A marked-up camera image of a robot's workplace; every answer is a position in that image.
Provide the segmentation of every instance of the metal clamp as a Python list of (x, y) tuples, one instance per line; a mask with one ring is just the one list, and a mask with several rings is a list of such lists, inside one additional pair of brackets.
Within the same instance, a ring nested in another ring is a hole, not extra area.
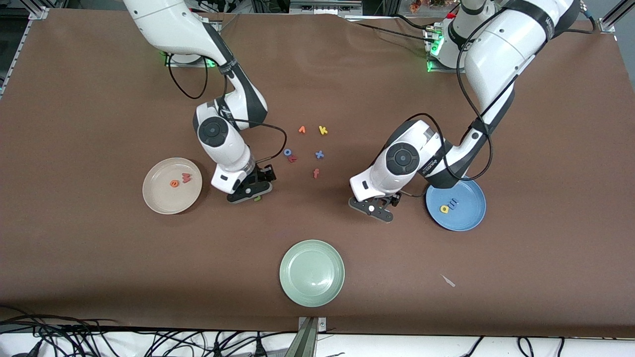
[[(307, 318), (299, 318), (298, 319), (298, 330), (302, 328), (302, 324), (306, 321)], [(317, 330), (318, 332), (326, 331), (326, 318), (317, 318)]]

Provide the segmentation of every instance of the white floor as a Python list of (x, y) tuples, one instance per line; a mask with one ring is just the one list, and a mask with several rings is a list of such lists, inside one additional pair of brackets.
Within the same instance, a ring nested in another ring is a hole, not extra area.
[[(253, 332), (245, 332), (232, 340), (232, 343), (254, 336)], [(138, 335), (131, 332), (109, 332), (105, 334), (111, 346), (120, 357), (142, 357), (152, 344), (153, 336)], [(198, 335), (193, 343), (212, 346), (215, 332), (206, 332), (203, 337)], [(286, 349), (292, 342), (294, 334), (284, 334), (263, 339), (263, 346), (267, 351)], [(95, 337), (99, 350), (104, 357), (114, 357), (114, 354), (103, 343), (101, 338)], [(476, 337), (449, 336), (393, 336), (393, 335), (320, 335), (317, 342), (316, 357), (328, 357), (341, 354), (351, 356), (390, 356), (390, 357), (461, 357), (469, 352), (476, 341)], [(0, 335), (0, 357), (11, 357), (18, 353), (27, 353), (38, 341), (29, 333), (7, 333)], [(556, 357), (560, 340), (557, 338), (530, 338), (535, 357)], [(69, 353), (70, 345), (59, 342), (59, 346)], [(165, 343), (153, 352), (153, 356), (162, 356), (165, 351), (176, 342)], [(242, 356), (254, 352), (255, 343), (231, 357)], [(224, 351), (227, 356), (230, 350)], [(190, 348), (177, 349), (170, 353), (172, 357), (202, 356), (203, 350)], [(39, 357), (54, 357), (52, 347), (41, 348)], [(523, 357), (513, 337), (485, 337), (472, 357)], [(633, 340), (603, 340), (603, 339), (566, 339), (561, 357), (633, 357), (635, 356), (635, 341)]]

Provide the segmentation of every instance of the plate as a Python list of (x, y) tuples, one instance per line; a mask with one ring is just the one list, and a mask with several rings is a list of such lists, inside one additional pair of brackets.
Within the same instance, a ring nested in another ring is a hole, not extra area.
[(478, 226), (487, 209), (485, 194), (475, 181), (459, 181), (451, 189), (429, 186), (425, 205), (441, 227), (458, 232)]
[(326, 305), (344, 285), (344, 262), (328, 243), (301, 241), (286, 252), (280, 263), (280, 284), (296, 304)]
[[(183, 173), (191, 180), (183, 183)], [(170, 182), (176, 180), (178, 186)], [(144, 201), (151, 210), (162, 215), (173, 215), (190, 207), (201, 194), (203, 177), (199, 168), (188, 159), (170, 158), (154, 165), (144, 180)]]

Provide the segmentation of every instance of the brown table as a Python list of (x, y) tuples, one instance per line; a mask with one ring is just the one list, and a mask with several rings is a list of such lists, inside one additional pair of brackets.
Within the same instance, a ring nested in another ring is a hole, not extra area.
[[(613, 36), (561, 36), (518, 79), (478, 180), (487, 215), (468, 232), (439, 227), (421, 199), (404, 198), (391, 224), (347, 206), (348, 179), (408, 116), (431, 113), (452, 142), (474, 117), (455, 76), (426, 72), (421, 42), (330, 15), (241, 15), (223, 36), (298, 161), (273, 161), (259, 202), (230, 205), (205, 185), (165, 216), (146, 207), (143, 179), (178, 156), (209, 180), (191, 117), (221, 94), (220, 75), (187, 99), (123, 11), (34, 23), (0, 101), (0, 302), (155, 327), (289, 330), (327, 316), (338, 332), (634, 335), (635, 96)], [(192, 93), (203, 83), (202, 69), (175, 75)], [(257, 157), (281, 143), (267, 128), (243, 136)], [(346, 266), (340, 295), (315, 309), (278, 281), (304, 239)]]

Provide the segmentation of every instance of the green plate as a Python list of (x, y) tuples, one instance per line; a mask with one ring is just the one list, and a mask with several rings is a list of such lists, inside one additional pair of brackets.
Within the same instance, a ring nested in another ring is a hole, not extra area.
[(301, 241), (282, 258), (280, 284), (296, 304), (326, 305), (344, 285), (344, 262), (328, 243), (314, 239)]

